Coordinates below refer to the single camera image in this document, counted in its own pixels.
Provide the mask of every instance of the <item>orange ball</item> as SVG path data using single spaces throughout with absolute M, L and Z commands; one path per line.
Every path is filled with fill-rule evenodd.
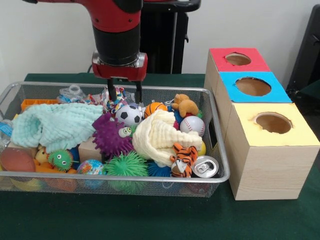
M 168 111 L 168 108 L 166 105 L 164 105 L 162 102 L 153 102 L 146 106 L 145 111 L 144 111 L 144 118 L 146 119 L 149 117 L 151 114 L 153 114 L 156 110 L 163 110 L 163 111 Z

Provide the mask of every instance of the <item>yellow box top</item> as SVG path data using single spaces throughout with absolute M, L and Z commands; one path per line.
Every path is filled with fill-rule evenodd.
M 320 146 L 294 103 L 234 103 L 250 146 Z

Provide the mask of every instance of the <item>wire basket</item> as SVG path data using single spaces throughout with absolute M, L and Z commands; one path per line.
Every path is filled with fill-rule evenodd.
M 0 96 L 0 117 L 12 120 L 21 112 L 24 99 L 55 99 L 61 88 L 70 83 L 17 82 L 9 85 Z M 105 85 L 78 84 L 85 94 L 99 94 Z M 134 92 L 133 86 L 121 86 Z M 135 177 L 84 174 L 55 174 L 37 172 L 0 171 L 1 191 L 44 193 L 112 194 L 144 196 L 207 197 L 220 183 L 229 179 L 230 169 L 221 134 L 216 104 L 212 93 L 203 88 L 144 86 L 143 102 L 166 102 L 176 94 L 186 94 L 203 113 L 206 155 L 219 163 L 213 178 Z

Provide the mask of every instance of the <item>tiger plush toy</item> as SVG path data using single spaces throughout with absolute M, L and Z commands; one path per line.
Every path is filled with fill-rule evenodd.
M 198 151 L 196 147 L 183 147 L 179 143 L 173 145 L 176 156 L 171 156 L 171 176 L 176 178 L 190 178 L 192 165 L 196 163 Z

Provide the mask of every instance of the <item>baseball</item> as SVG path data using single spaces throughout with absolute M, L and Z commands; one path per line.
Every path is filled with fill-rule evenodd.
M 181 132 L 189 133 L 195 131 L 198 132 L 200 137 L 205 134 L 205 127 L 204 121 L 197 116 L 187 116 L 180 124 Z

